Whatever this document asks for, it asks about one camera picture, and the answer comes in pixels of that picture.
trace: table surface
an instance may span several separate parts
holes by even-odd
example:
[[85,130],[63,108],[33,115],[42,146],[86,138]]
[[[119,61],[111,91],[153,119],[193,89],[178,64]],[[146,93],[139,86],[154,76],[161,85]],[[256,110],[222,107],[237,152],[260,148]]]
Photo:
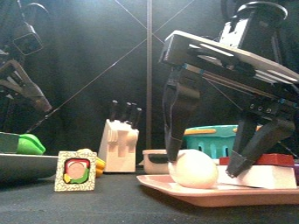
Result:
[[2,184],[0,223],[299,223],[299,205],[194,206],[141,185],[143,174],[105,174],[93,192],[55,192],[55,178]]

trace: white egg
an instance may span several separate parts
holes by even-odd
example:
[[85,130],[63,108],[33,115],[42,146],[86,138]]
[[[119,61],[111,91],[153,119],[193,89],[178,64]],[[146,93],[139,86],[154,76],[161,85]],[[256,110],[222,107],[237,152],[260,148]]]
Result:
[[212,157],[199,150],[181,150],[169,163],[173,180],[185,187],[208,189],[217,184],[220,171]]

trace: knife block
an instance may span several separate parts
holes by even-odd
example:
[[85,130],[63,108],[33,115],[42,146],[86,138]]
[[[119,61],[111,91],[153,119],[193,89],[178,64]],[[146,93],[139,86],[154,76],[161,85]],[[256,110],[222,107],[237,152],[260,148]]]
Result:
[[105,172],[137,171],[138,129],[126,122],[107,119],[98,156],[107,163]]

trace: plastic basket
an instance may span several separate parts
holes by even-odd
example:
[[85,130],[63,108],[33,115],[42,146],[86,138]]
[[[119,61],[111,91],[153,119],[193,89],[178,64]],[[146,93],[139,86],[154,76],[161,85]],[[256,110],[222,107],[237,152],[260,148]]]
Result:
[[205,126],[185,131],[187,149],[205,152],[212,158],[229,157],[233,151],[238,125]]

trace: black backdrop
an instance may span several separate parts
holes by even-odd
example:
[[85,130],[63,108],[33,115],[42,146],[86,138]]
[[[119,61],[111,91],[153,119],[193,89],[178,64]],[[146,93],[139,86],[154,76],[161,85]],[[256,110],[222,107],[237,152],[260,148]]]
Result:
[[[217,38],[225,26],[221,0],[154,0],[153,18],[147,16],[146,0],[41,0],[39,3],[50,12],[51,22],[37,13],[34,27],[45,49],[26,58],[25,69],[51,105],[61,110],[33,133],[51,155],[79,148],[97,151],[111,101],[135,102],[145,110],[138,127],[137,156],[141,161],[147,147],[146,129],[150,128],[146,123],[147,55],[153,55],[151,148],[159,149],[165,147],[162,99],[170,74],[170,67],[158,63],[163,41],[174,30]],[[298,71],[298,3],[292,1],[288,7],[284,41],[289,54],[285,60]],[[146,41],[149,25],[154,32],[150,47]],[[234,102],[242,102],[244,95],[220,88]],[[240,108],[209,83],[204,82],[201,89],[201,110],[190,127],[236,124]],[[15,105],[7,130],[25,133],[42,118],[33,108]]]

